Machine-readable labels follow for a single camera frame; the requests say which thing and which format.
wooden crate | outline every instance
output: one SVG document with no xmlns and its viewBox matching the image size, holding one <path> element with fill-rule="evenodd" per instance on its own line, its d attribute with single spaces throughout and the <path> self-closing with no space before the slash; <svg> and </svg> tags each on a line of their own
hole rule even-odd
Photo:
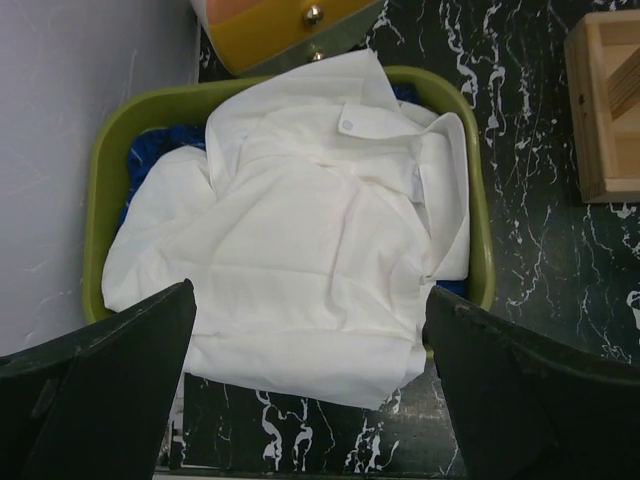
<svg viewBox="0 0 640 480">
<path fill-rule="evenodd" d="M 640 10 L 590 13 L 565 42 L 585 202 L 640 202 Z"/>
</svg>

plastic laundry basket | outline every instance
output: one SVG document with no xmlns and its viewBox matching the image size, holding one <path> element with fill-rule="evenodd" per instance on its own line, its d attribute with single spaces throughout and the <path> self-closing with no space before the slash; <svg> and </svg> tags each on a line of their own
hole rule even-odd
<svg viewBox="0 0 640 480">
<path fill-rule="evenodd" d="M 495 269 L 478 127 L 473 112 L 453 85 L 433 73 L 413 67 L 385 70 L 392 84 L 413 84 L 424 106 L 437 113 L 455 112 L 462 119 L 467 138 L 471 202 L 469 300 L 488 310 L 495 292 Z M 102 299 L 102 269 L 129 193 L 126 159 L 133 140 L 152 128 L 204 124 L 209 114 L 227 98 L 264 80 L 266 77 L 157 90 L 134 98 L 104 125 L 91 156 L 89 176 L 82 292 L 88 323 L 112 313 L 104 307 Z"/>
</svg>

black marble floor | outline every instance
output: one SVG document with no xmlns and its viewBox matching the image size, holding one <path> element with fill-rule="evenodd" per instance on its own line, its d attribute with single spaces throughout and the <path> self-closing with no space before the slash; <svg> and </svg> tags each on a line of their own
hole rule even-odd
<svg viewBox="0 0 640 480">
<path fill-rule="evenodd" d="M 639 0 L 389 0 L 367 44 L 431 70 L 474 108 L 495 248 L 493 312 L 574 347 L 640 363 L 640 210 L 580 202 L 567 32 Z M 201 80 L 226 78 L 204 43 Z M 379 412 L 187 377 L 182 464 L 220 473 L 461 476 L 435 368 Z"/>
</svg>

white fabric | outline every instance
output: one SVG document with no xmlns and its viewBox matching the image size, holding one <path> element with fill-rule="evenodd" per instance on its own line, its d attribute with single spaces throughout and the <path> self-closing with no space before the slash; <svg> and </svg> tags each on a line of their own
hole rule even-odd
<svg viewBox="0 0 640 480">
<path fill-rule="evenodd" d="M 185 370 L 242 387 L 377 408 L 422 373 L 427 294 L 467 275 L 460 119 L 399 104 L 361 51 L 227 100 L 206 144 L 151 169 L 105 305 L 191 279 Z"/>
</svg>

brass knob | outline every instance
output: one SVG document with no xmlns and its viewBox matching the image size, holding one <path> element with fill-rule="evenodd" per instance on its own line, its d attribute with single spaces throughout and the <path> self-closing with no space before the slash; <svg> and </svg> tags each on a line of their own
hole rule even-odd
<svg viewBox="0 0 640 480">
<path fill-rule="evenodd" d="M 309 58 L 310 62 L 317 62 L 319 60 L 322 60 L 324 58 L 324 53 L 322 52 L 315 52 L 313 55 L 311 55 L 311 57 Z"/>
<path fill-rule="evenodd" d="M 320 5 L 311 5 L 309 10 L 307 10 L 304 14 L 304 20 L 311 27 L 319 24 L 324 18 L 324 11 L 320 7 Z"/>
</svg>

